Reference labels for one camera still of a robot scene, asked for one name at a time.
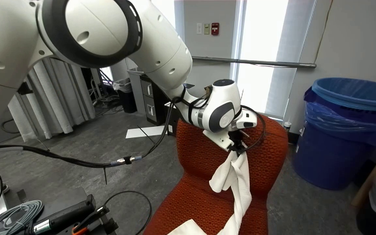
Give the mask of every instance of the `drawer handle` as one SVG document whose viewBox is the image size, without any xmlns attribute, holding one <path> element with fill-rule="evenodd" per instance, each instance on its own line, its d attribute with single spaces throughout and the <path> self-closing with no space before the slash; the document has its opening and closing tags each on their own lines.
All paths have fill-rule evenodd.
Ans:
<svg viewBox="0 0 376 235">
<path fill-rule="evenodd" d="M 149 84 L 148 85 L 148 94 L 149 95 L 152 95 L 152 92 L 150 91 L 152 89 L 152 84 Z"/>
<path fill-rule="evenodd" d="M 152 116 L 155 116 L 155 106 L 148 104 L 148 113 Z"/>
</svg>

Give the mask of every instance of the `fire alarm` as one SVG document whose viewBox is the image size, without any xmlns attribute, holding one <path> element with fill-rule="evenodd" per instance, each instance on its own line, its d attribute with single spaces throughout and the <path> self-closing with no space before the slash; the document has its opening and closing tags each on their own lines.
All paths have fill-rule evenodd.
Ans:
<svg viewBox="0 0 376 235">
<path fill-rule="evenodd" d="M 211 24 L 211 34 L 212 35 L 218 35 L 220 28 L 220 23 L 212 23 Z"/>
</svg>

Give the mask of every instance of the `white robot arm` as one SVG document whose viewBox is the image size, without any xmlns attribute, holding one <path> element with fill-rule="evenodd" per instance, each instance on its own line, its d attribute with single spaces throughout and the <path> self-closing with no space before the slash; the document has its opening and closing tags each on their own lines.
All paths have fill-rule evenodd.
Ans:
<svg viewBox="0 0 376 235">
<path fill-rule="evenodd" d="M 224 149 L 228 131 L 253 127 L 232 80 L 213 83 L 202 100 L 184 88 L 191 54 L 149 0 L 0 0 L 0 115 L 39 60 L 57 56 L 83 67 L 107 67 L 131 58 L 172 100 L 185 121 Z"/>
</svg>

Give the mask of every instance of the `light switch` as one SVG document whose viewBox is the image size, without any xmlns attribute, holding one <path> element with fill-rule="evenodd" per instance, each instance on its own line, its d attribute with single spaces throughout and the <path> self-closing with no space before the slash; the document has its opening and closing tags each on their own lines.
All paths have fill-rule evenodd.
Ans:
<svg viewBox="0 0 376 235">
<path fill-rule="evenodd" d="M 204 34 L 210 34 L 210 24 L 204 24 Z"/>
<path fill-rule="evenodd" d="M 197 34 L 203 33 L 203 24 L 197 23 Z"/>
</svg>

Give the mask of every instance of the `red chair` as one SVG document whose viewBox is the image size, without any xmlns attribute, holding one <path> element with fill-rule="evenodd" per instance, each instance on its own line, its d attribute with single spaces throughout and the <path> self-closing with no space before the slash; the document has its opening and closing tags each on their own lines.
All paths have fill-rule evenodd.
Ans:
<svg viewBox="0 0 376 235">
<path fill-rule="evenodd" d="M 268 234 L 267 196 L 288 150 L 288 137 L 282 126 L 263 118 L 265 139 L 247 152 L 252 202 L 239 235 Z M 244 131 L 250 136 L 244 137 L 244 141 L 250 145 L 260 136 L 262 125 L 258 123 L 257 127 Z M 209 180 L 228 153 L 205 137 L 201 129 L 182 121 L 178 123 L 177 148 L 184 175 L 155 212 L 144 235 L 167 235 L 189 219 L 194 219 L 207 235 L 215 235 L 234 208 L 231 189 L 215 193 L 209 186 Z"/>
</svg>

